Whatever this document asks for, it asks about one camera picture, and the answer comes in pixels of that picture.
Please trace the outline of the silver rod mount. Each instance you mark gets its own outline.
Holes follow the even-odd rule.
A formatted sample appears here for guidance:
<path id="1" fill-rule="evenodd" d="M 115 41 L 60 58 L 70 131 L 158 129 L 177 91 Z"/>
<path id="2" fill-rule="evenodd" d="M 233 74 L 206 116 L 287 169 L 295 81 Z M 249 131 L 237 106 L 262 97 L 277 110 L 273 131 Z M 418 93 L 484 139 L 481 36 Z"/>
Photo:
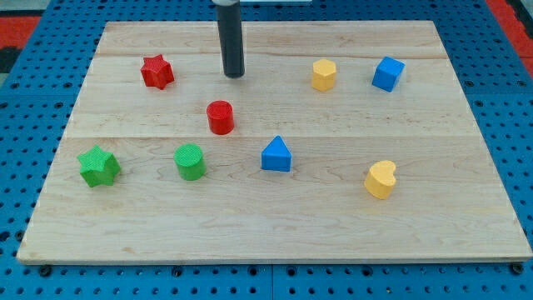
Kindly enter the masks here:
<path id="1" fill-rule="evenodd" d="M 235 5 L 240 0 L 212 0 L 215 5 Z"/>

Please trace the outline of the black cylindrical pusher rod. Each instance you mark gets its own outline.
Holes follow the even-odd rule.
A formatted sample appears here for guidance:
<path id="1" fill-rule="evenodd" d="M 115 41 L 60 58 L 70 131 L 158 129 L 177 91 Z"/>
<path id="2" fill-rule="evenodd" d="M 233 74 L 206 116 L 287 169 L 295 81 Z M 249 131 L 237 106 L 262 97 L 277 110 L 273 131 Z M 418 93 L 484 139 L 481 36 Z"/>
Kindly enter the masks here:
<path id="1" fill-rule="evenodd" d="M 216 5 L 216 10 L 223 72 L 229 78 L 240 78 L 245 73 L 240 3 Z"/>

